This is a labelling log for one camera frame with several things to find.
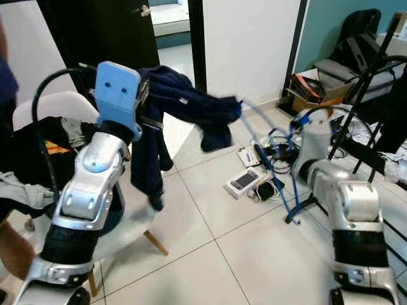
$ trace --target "white chair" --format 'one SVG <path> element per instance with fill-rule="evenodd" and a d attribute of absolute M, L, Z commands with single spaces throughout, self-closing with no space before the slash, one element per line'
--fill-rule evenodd
<path fill-rule="evenodd" d="M 31 105 L 32 102 L 24 102 L 15 109 L 13 114 L 14 130 L 21 129 L 32 123 Z M 38 118 L 42 119 L 47 116 L 63 116 L 87 123 L 94 123 L 96 122 L 98 112 L 92 107 L 89 101 L 79 93 L 61 92 L 40 98 L 38 104 Z M 94 261 L 99 261 L 121 250 L 142 234 L 147 237 L 163 255 L 168 255 L 167 250 L 148 231 L 148 227 L 151 225 L 155 213 L 152 211 L 152 208 L 149 207 L 145 196 L 130 183 L 129 164 L 126 164 L 125 173 L 119 179 L 119 187 L 122 204 L 125 206 L 124 215 L 114 230 L 99 238 L 95 252 L 93 253 Z M 132 201 L 126 201 L 126 198 L 131 198 Z M 45 215 L 34 219 L 37 251 L 40 251 L 44 245 L 45 236 L 50 224 L 50 219 Z M 96 296 L 97 289 L 93 274 L 89 278 L 89 283 L 92 296 Z"/>

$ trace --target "wooden chair leg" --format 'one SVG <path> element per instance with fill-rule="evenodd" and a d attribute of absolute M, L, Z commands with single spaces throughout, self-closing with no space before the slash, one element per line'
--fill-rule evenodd
<path fill-rule="evenodd" d="M 167 256 L 168 255 L 168 251 L 166 248 L 164 248 L 164 246 L 154 237 L 154 235 L 152 235 L 148 230 L 146 232 L 144 232 L 144 236 L 146 238 L 148 238 L 149 241 L 151 241 L 153 243 L 154 246 L 157 247 L 157 249 L 164 255 Z"/>
<path fill-rule="evenodd" d="M 92 271 L 90 272 L 88 281 L 89 281 L 89 287 L 90 287 L 90 295 L 91 295 L 92 297 L 96 297 L 96 295 L 97 295 L 97 288 L 96 288 L 95 275 L 94 275 L 94 273 L 93 273 L 93 269 L 92 269 Z"/>

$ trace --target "door handle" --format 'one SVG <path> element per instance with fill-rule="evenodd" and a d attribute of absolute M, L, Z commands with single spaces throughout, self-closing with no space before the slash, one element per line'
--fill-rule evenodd
<path fill-rule="evenodd" d="M 142 18 L 150 16 L 151 14 L 151 8 L 149 8 L 146 5 L 141 6 L 141 8 L 136 8 L 134 10 L 132 10 L 132 14 L 136 14 L 136 13 L 140 13 L 140 16 Z"/>

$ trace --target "white wall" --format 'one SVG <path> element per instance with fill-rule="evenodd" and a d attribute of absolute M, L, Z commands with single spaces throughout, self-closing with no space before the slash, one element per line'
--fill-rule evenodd
<path fill-rule="evenodd" d="M 208 92 L 281 95 L 300 0 L 203 0 Z"/>
<path fill-rule="evenodd" d="M 31 100 L 49 74 L 65 68 L 36 1 L 0 5 L 8 42 L 8 62 L 20 85 L 19 103 Z M 76 91 L 69 76 L 56 79 L 44 94 Z"/>

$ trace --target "person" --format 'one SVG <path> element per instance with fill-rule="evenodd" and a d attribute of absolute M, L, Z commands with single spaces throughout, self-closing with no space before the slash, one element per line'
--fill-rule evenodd
<path fill-rule="evenodd" d="M 7 64 L 7 43 L 0 16 L 0 172 L 7 164 L 8 149 L 13 133 L 12 115 L 16 106 L 17 82 Z M 2 208 L 0 195 L 0 258 L 7 270 L 24 280 L 35 252 L 31 244 L 19 235 L 7 221 L 11 210 Z M 0 289 L 0 304 L 7 299 Z"/>

